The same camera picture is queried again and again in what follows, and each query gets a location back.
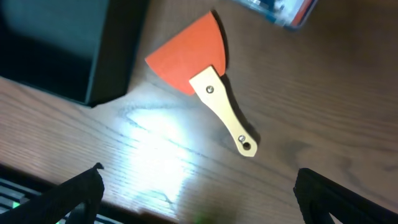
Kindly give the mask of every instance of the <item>wood grain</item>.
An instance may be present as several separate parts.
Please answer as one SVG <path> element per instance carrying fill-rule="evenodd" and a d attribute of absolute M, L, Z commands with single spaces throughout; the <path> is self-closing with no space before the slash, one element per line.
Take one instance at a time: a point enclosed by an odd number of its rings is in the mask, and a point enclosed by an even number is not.
<path fill-rule="evenodd" d="M 234 96 L 261 135 L 254 158 L 144 62 L 212 7 Z M 287 32 L 232 1 L 152 1 L 125 97 L 89 109 L 0 80 L 0 162 L 56 184 L 102 162 L 105 201 L 182 223 L 303 223 L 300 167 L 398 212 L 397 12 L 393 0 L 322 0 Z"/>

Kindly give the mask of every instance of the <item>blue packaging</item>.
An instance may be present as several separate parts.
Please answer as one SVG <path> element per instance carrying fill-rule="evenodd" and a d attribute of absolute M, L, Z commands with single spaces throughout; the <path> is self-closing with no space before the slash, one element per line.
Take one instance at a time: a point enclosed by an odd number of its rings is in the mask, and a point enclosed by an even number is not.
<path fill-rule="evenodd" d="M 253 9 L 272 23 L 297 30 L 301 28 L 318 0 L 234 0 Z"/>

